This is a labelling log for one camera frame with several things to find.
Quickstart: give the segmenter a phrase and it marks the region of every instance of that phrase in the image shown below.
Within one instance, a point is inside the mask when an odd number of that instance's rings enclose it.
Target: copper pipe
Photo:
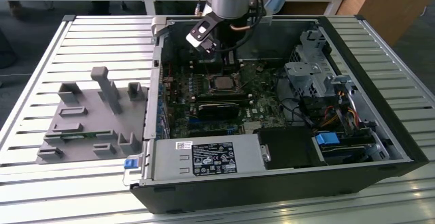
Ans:
[[[230,25],[231,29],[236,32],[242,32],[242,31],[247,31],[248,29],[251,29],[251,26],[243,26],[243,27],[236,27],[234,25]]]

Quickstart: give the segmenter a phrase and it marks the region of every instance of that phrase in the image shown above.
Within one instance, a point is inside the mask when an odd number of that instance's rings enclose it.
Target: power supply label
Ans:
[[[195,176],[236,173],[236,155],[232,143],[192,145]]]

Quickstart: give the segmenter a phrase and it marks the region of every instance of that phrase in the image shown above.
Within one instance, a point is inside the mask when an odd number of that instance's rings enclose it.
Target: gray carpet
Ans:
[[[11,109],[22,94],[30,75],[2,75],[32,73],[44,54],[46,48],[60,25],[66,14],[86,15],[91,8],[90,2],[55,2],[55,10],[48,11],[43,2],[23,2],[26,19],[23,21],[11,17],[8,4],[0,3],[0,29],[3,30],[12,48],[19,55],[18,63],[0,69],[0,126],[11,113]],[[127,2],[130,11],[123,11],[120,2],[111,3],[114,15],[144,14],[142,2]],[[166,8],[158,4],[158,9],[166,13]],[[419,17],[403,35],[394,50],[403,58],[410,68],[421,77],[425,84],[435,92],[435,2],[427,7],[423,17]]]

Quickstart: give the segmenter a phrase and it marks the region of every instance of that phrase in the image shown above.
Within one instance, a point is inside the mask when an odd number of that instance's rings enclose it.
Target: circuit board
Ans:
[[[182,67],[167,83],[171,138],[248,134],[259,128],[286,126],[274,89],[275,71],[258,61],[244,62],[228,76],[195,74]],[[214,105],[238,104],[238,115],[227,120],[203,121],[198,111],[200,99]]]

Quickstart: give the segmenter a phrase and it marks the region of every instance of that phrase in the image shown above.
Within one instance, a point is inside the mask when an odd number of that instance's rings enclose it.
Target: slotted metal table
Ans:
[[[357,194],[175,215],[148,213],[123,185],[123,159],[35,164],[62,82],[98,88],[91,69],[107,66],[118,87],[132,81],[150,85],[152,17],[78,16],[60,24],[0,132],[0,223],[403,223],[435,218],[434,95],[366,21],[330,21],[430,164]],[[337,55],[334,59],[346,74],[345,63]]]

